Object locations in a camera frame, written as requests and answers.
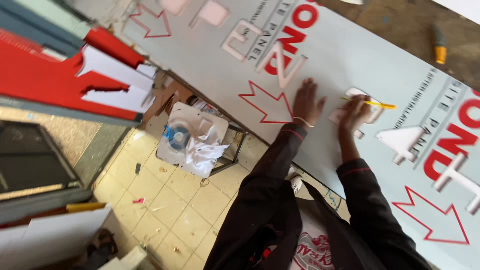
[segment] white t-shirt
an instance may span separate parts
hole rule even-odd
[[[335,270],[330,253],[330,240],[315,201],[299,204],[302,232],[289,270]]]

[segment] wooden surface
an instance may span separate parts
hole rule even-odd
[[[480,25],[431,0],[317,2],[480,90]],[[432,24],[440,27],[447,42],[445,65],[435,63]]]

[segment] red arrow outline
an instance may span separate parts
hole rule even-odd
[[[469,245],[470,242],[468,241],[467,234],[465,233],[465,230],[463,229],[462,222],[460,221],[460,218],[458,217],[458,214],[456,213],[455,206],[451,204],[447,210],[443,211],[440,208],[438,208],[436,205],[431,203],[429,200],[425,199],[423,196],[415,192],[413,189],[409,188],[408,186],[405,186],[405,189],[407,190],[408,197],[410,198],[410,203],[404,203],[404,202],[392,202],[393,205],[398,207],[400,210],[402,210],[405,214],[409,215],[411,218],[413,218],[416,222],[420,223],[423,227],[427,228],[429,230],[428,234],[425,236],[424,240],[429,240],[429,241],[436,241],[436,242],[445,242],[445,243],[451,243],[451,244],[462,244],[462,245]],[[442,212],[445,216],[450,212],[450,210],[453,210],[456,216],[456,220],[458,221],[458,225],[460,225],[460,229],[462,230],[463,236],[465,237],[465,242],[462,241],[454,241],[454,240],[444,240],[444,239],[432,239],[429,238],[430,235],[433,233],[433,230],[425,225],[423,222],[415,218],[412,214],[408,213],[406,210],[402,209],[400,205],[405,205],[405,206],[415,206],[415,202],[412,199],[412,195],[410,192],[415,193],[418,197],[420,197],[422,200],[428,202],[431,206],[435,207],[437,210]]]
[[[168,19],[167,19],[167,14],[165,13],[165,10],[162,10],[160,12],[160,14],[157,15],[151,9],[147,8],[147,6],[145,6],[145,4],[137,4],[137,9],[138,9],[138,13],[132,14],[128,17],[130,19],[132,19],[132,21],[134,21],[138,25],[140,25],[143,29],[147,30],[147,33],[145,34],[144,38],[148,38],[148,37],[171,37],[172,36],[172,32],[170,31],[170,26],[168,25]],[[143,14],[142,10],[145,10],[147,13],[150,13],[150,15],[154,16],[157,19],[160,18],[160,16],[163,15],[163,21],[165,22],[165,28],[167,29],[168,35],[149,36],[148,34],[150,33],[150,31],[152,31],[152,29],[150,29],[146,25],[142,24],[139,20],[137,20],[135,18],[136,16],[141,16]]]
[[[271,98],[275,99],[276,101],[279,101],[282,97],[283,99],[285,100],[285,103],[287,104],[287,109],[288,109],[288,112],[290,113],[291,117],[292,117],[292,120],[293,120],[293,113],[292,113],[292,110],[290,109],[290,105],[288,104],[288,101],[287,101],[287,97],[285,96],[285,93],[282,92],[280,94],[280,96],[278,96],[277,98],[275,98],[274,96],[272,96],[270,93],[268,93],[267,91],[265,91],[263,88],[261,88],[260,86],[258,86],[256,83],[252,82],[252,81],[248,81],[248,84],[250,86],[250,90],[252,91],[251,94],[239,94],[239,97],[241,97],[244,101],[248,102],[250,105],[252,105],[254,108],[256,108],[257,110],[259,110],[260,112],[262,112],[265,116],[260,120],[260,123],[277,123],[277,124],[288,124],[288,123],[291,123],[290,122],[284,122],[284,121],[264,121],[265,118],[267,118],[268,114],[266,112],[264,112],[263,110],[261,110],[260,108],[258,108],[255,104],[251,103],[248,99],[244,98],[244,97],[255,97],[255,90],[253,89],[253,86],[256,86],[258,89],[262,90],[264,93],[266,93],[267,95],[269,95]]]

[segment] yellow pencil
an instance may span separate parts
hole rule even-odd
[[[346,98],[346,97],[341,97],[341,99],[351,100],[350,98]],[[367,100],[365,100],[364,102],[367,103],[367,104],[370,104],[370,105],[382,107],[384,109],[390,109],[390,110],[396,109],[396,106],[392,105],[392,104],[383,104],[383,103],[371,102],[371,101],[367,101]]]

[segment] hand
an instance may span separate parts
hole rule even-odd
[[[317,86],[312,78],[304,80],[300,89],[297,91],[295,103],[293,104],[293,116],[303,118],[310,125],[315,125],[327,100],[327,97],[323,97],[318,103],[315,102]],[[311,127],[300,119],[295,118],[293,122],[301,125],[306,131],[311,129]]]
[[[338,125],[339,135],[353,135],[370,116],[370,105],[364,103],[365,100],[370,101],[369,96],[356,95],[351,99],[343,106],[346,114]]]

